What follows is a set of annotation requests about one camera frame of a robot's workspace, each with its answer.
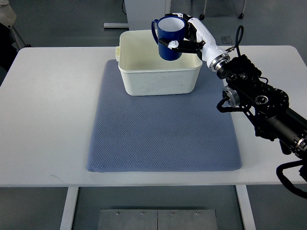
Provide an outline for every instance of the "mug handle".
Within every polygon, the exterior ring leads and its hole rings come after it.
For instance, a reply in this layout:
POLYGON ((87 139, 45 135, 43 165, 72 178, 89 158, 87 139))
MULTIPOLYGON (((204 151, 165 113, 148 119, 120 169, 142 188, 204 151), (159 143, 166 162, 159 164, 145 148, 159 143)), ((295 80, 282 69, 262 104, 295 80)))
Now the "mug handle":
POLYGON ((157 23, 158 24, 159 20, 158 19, 155 19, 152 21, 152 33, 153 33, 153 37, 154 37, 154 40, 155 42, 158 44, 158 36, 155 32, 155 28, 154 28, 154 24, 157 23))

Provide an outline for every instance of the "blue mat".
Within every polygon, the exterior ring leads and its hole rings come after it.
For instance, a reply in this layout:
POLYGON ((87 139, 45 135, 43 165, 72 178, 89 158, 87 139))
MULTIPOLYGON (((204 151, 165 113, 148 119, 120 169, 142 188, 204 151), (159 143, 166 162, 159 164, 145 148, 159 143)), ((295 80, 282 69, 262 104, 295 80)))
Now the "blue mat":
POLYGON ((130 96, 107 62, 94 120, 91 172, 232 171, 242 162, 230 114, 216 109, 223 81, 203 65, 188 94, 130 96))

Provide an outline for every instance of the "metal plate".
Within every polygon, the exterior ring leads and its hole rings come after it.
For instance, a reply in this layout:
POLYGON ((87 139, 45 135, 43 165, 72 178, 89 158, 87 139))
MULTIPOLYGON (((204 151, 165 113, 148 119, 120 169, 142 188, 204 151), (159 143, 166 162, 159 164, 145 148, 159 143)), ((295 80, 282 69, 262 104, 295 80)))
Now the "metal plate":
POLYGON ((102 209, 98 230, 217 230, 215 210, 102 209))
POLYGON ((98 230, 157 230, 157 210, 101 209, 98 230))
POLYGON ((222 40, 223 44, 233 44, 234 43, 232 36, 222 36, 221 40, 222 40))
POLYGON ((215 210, 159 210, 159 230, 217 230, 215 210))

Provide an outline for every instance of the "blue mug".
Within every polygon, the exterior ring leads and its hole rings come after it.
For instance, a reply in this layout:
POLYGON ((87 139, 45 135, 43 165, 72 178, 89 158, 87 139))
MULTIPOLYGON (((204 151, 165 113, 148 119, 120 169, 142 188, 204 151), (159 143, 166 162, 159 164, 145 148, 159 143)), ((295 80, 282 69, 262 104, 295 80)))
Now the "blue mug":
POLYGON ((152 21, 152 33, 155 42, 159 47, 159 55, 161 58, 167 61, 174 61, 180 58, 181 53, 172 51, 166 46, 158 42, 158 39, 165 38, 171 41, 179 41, 184 39, 185 21, 176 16, 166 16, 161 19, 155 19, 152 21), (154 24, 158 27, 158 36, 155 32, 154 24))

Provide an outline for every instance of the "white plastic bin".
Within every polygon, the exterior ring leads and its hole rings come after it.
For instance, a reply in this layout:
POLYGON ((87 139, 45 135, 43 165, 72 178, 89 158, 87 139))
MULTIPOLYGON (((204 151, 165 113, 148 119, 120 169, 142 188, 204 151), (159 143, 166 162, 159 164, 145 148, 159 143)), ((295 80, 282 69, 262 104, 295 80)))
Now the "white plastic bin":
POLYGON ((189 93, 202 65, 196 54, 182 54, 175 61, 162 59, 151 30, 122 33, 116 56, 131 96, 189 93))

